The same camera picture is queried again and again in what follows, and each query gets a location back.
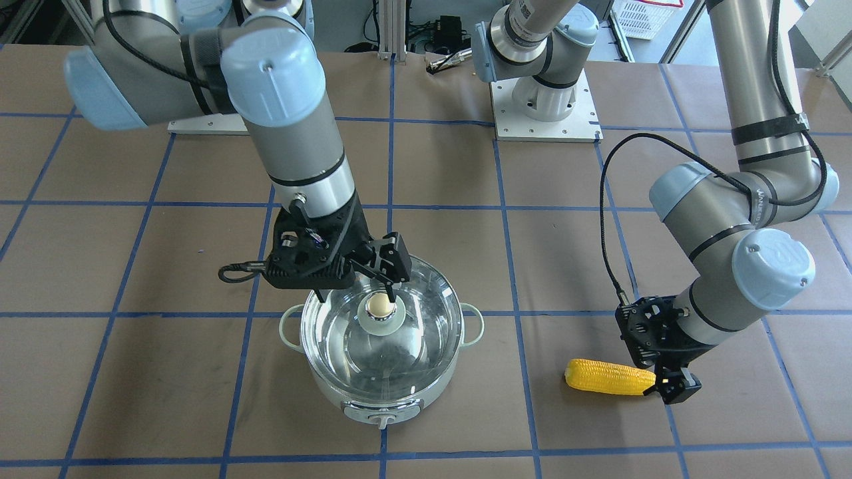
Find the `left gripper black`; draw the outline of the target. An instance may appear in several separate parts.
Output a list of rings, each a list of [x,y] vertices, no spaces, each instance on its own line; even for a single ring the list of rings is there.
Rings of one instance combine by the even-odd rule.
[[[684,309],[674,305],[675,299],[642,297],[619,306],[614,313],[634,364],[656,367],[656,392],[666,405],[684,402],[701,389],[700,379],[687,366],[713,348],[692,339],[679,327]]]

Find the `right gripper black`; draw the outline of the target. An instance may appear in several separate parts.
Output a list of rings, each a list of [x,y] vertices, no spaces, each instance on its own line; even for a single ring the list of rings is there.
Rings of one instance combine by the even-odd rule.
[[[395,285],[408,282],[411,257],[400,233],[372,239],[358,194],[321,218],[307,215],[307,201],[296,198],[274,222],[273,248],[264,278],[282,290],[313,290],[320,303],[347,302],[360,267],[370,269],[390,303]]]

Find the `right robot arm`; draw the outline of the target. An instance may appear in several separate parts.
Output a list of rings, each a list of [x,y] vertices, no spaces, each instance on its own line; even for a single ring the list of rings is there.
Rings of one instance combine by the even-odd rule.
[[[411,276],[397,233],[371,236],[307,31],[276,10],[237,27],[178,30],[168,1],[92,3],[92,46],[64,63],[67,88],[101,130],[132,130],[210,113],[237,113],[272,181],[281,210],[271,252],[221,267],[243,280],[261,275],[283,290],[329,290],[365,275],[395,301]]]

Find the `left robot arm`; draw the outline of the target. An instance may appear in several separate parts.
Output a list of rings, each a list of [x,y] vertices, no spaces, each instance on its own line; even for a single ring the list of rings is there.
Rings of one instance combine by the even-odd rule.
[[[813,284],[806,246],[777,230],[827,209],[839,177],[809,134],[778,1],[709,1],[739,170],[699,158],[657,179],[649,200],[699,275],[676,296],[643,297],[615,312],[648,394],[664,403],[700,389],[690,362]]]

